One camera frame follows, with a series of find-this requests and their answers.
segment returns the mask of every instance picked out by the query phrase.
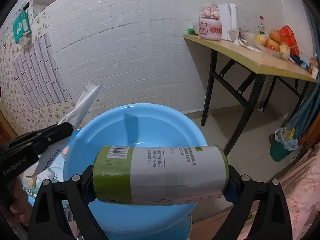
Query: orange package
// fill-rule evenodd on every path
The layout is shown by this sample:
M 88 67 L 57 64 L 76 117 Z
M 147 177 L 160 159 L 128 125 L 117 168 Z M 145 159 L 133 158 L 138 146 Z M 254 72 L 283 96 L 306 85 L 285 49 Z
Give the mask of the orange package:
M 297 41 L 296 38 L 294 37 L 294 33 L 291 30 L 291 28 L 289 26 L 283 26 L 281 28 L 281 30 L 279 30 L 282 38 L 283 38 L 283 42 L 285 44 L 287 44 L 289 47 L 293 47 L 293 46 L 297 46 Z M 290 54 L 292 55 L 296 55 L 299 56 L 299 49 L 298 48 L 292 48 L 290 50 Z

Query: pink bedsheet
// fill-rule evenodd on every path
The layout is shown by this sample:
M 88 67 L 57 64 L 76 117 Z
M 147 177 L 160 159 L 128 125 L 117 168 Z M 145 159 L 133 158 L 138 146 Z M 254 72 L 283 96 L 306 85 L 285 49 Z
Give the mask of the pink bedsheet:
M 300 240 L 320 210 L 320 143 L 309 149 L 281 179 L 280 184 L 289 208 L 293 240 Z M 238 240 L 248 236 L 256 210 L 252 212 Z

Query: white paper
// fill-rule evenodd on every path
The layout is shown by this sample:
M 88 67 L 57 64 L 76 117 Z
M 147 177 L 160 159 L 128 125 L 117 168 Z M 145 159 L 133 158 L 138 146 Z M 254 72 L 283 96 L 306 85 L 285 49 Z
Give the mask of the white paper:
M 71 111 L 69 114 L 65 115 L 59 122 L 59 124 L 63 122 L 68 122 L 72 125 L 73 132 L 71 136 L 61 141 L 58 141 L 55 144 L 50 145 L 48 149 L 43 154 L 41 154 L 35 173 L 31 176 L 27 176 L 28 178 L 33 178 L 50 167 L 55 158 L 60 154 L 60 152 L 62 152 L 64 147 L 68 144 L 70 137 L 72 137 L 74 132 L 79 128 L 85 114 L 89 111 L 89 108 L 92 105 L 95 98 L 97 97 L 100 89 L 101 84 L 87 84 L 75 106 L 75 109 Z

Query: tiled floor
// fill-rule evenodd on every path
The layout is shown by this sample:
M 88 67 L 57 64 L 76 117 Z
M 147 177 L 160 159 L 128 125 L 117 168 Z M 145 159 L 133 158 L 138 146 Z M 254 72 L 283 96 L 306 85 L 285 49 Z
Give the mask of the tiled floor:
M 209 116 L 205 126 L 200 125 L 201 118 L 194 119 L 200 128 L 208 145 L 218 145 L 222 149 L 235 130 L 242 112 Z M 254 110 L 240 138 L 227 156 L 230 165 L 234 166 L 240 175 L 248 174 L 256 181 L 268 181 L 292 161 L 292 153 L 280 162 L 272 160 L 269 150 L 269 135 L 282 124 L 274 111 L 267 106 L 264 113 Z M 230 206 L 223 197 L 200 202 L 192 211 L 192 220 L 197 222 L 212 217 Z

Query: clear plastic container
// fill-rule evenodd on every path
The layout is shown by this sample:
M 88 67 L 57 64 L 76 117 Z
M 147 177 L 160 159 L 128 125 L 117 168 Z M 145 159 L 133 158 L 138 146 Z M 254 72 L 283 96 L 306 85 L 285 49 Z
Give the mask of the clear plastic container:
M 272 49 L 268 49 L 266 48 L 265 46 L 261 45 L 260 43 L 257 43 L 255 40 L 254 40 L 254 37 L 251 38 L 249 41 L 247 41 L 248 44 L 250 46 L 255 46 L 257 47 L 258 49 L 262 50 L 263 52 L 266 52 L 274 57 L 277 57 L 279 59 L 283 59 L 283 60 L 287 60 L 289 57 L 290 57 L 290 48 L 287 46 L 287 44 L 285 43 L 282 43 L 284 44 L 286 47 L 287 47 L 287 50 L 286 52 L 277 52 L 277 51 L 274 51 Z

